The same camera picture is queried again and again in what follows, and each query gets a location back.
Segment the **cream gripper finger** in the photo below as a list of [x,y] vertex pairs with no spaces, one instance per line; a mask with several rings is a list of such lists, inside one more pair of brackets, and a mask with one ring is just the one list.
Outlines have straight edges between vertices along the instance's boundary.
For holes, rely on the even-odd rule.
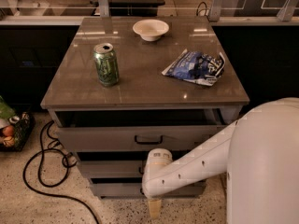
[[149,215],[152,219],[159,217],[162,208],[161,199],[148,199]]

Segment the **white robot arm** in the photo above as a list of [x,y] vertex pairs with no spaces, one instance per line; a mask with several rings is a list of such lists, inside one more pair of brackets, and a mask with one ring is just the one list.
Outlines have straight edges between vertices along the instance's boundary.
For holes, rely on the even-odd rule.
[[299,99],[251,109],[176,161],[153,149],[142,178],[150,216],[166,193],[222,173],[227,224],[299,224]]

